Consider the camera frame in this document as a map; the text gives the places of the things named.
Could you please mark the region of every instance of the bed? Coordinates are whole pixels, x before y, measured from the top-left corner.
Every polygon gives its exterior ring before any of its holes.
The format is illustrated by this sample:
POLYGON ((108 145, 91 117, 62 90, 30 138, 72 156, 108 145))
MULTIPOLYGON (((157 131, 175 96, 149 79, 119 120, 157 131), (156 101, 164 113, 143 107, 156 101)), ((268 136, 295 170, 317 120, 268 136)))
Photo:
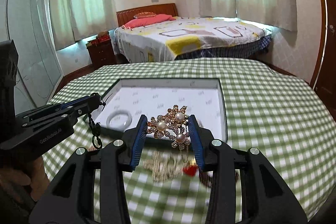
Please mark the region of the bed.
MULTIPOLYGON (((336 123, 303 81, 279 74, 254 60, 199 58, 161 63, 104 66, 71 81, 52 103, 68 102, 93 92, 103 94, 120 78, 219 78, 226 104, 228 144, 240 150, 257 147, 284 178, 308 219, 330 195, 336 177, 336 123)), ((78 147, 90 147, 91 132, 79 119, 75 133, 43 158, 52 179, 78 147)), ((104 146, 112 140, 103 138, 104 146)), ((154 185, 142 168, 124 173, 132 223, 204 223, 210 192, 198 178, 182 176, 154 185)), ((239 184, 236 220, 241 219, 239 184)), ((96 173, 95 216, 99 220, 99 173, 96 173)))
POLYGON ((182 18, 175 4, 162 4, 117 13, 119 26, 140 12, 164 13, 176 21, 115 30, 115 52, 130 63, 162 62, 201 57, 248 58, 268 50, 271 32, 243 22, 220 18, 182 18))

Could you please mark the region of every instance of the green checkered tablecloth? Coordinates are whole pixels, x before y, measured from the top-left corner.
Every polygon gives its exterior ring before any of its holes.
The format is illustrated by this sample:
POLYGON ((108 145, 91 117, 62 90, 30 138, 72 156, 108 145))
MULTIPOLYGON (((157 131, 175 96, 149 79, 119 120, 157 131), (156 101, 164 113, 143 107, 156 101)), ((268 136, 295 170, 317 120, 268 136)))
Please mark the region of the green checkered tablecloth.
MULTIPOLYGON (((226 104, 228 144, 240 150, 257 147, 294 192, 308 219, 323 205, 335 185, 336 126, 313 90, 303 81, 281 75, 251 60, 204 58, 165 63, 105 66, 66 85, 52 103, 68 102, 98 92, 120 78, 219 78, 226 104)), ((91 145, 91 132, 81 119, 75 133, 44 155, 53 178, 76 148, 91 145)), ((104 145, 111 140, 103 139, 104 145)), ((132 223, 204 223, 209 190, 198 178, 181 176, 154 184, 142 168, 125 173, 125 192, 132 223)), ((240 219, 237 189, 236 221, 240 219)), ((99 213, 96 174, 95 215, 99 213)))

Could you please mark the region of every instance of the silver screw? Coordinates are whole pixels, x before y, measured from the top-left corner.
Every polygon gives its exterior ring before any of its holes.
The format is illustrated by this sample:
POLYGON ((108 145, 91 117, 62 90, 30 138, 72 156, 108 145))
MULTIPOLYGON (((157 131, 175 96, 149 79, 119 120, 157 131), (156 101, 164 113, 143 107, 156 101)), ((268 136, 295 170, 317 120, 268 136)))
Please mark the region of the silver screw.
POLYGON ((124 144, 124 142, 122 141, 122 140, 115 140, 114 142, 113 142, 113 145, 114 146, 122 146, 124 144))
POLYGON ((211 143, 212 143, 213 146, 221 146, 222 145, 222 142, 220 140, 213 140, 211 143))
POLYGON ((250 152, 251 152, 253 155, 258 155, 260 151, 259 151, 258 148, 253 147, 253 148, 250 149, 250 152))
POLYGON ((78 148, 78 149, 76 150, 76 154, 77 154, 77 155, 83 155, 84 153, 85 153, 85 149, 84 149, 83 147, 78 148))

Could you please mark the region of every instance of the wooden nightstand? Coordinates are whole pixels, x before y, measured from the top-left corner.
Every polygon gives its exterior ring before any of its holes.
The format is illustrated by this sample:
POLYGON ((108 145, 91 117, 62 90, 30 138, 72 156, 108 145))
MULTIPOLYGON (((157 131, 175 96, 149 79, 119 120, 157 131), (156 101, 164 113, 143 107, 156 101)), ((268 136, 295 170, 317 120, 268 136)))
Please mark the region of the wooden nightstand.
POLYGON ((105 65, 116 65, 117 60, 114 55, 111 39, 87 47, 94 69, 99 69, 105 65))

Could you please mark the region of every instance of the white jade bangle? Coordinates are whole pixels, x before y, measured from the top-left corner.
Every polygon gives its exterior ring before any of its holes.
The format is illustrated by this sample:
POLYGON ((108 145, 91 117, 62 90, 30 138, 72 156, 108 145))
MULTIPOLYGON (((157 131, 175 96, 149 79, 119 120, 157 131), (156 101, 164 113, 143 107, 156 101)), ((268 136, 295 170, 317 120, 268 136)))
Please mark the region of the white jade bangle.
POLYGON ((113 130, 118 130, 118 131, 122 131, 124 132, 132 123, 132 114, 130 112, 128 112, 127 110, 117 110, 115 112, 112 112, 108 117, 107 117, 107 120, 106 120, 106 126, 107 128, 109 129, 113 129, 113 130), (111 123, 111 120, 117 116, 117 115, 120 115, 120 114, 124 114, 127 116, 127 121, 124 122, 124 125, 121 125, 119 127, 112 127, 110 126, 110 123, 111 123))

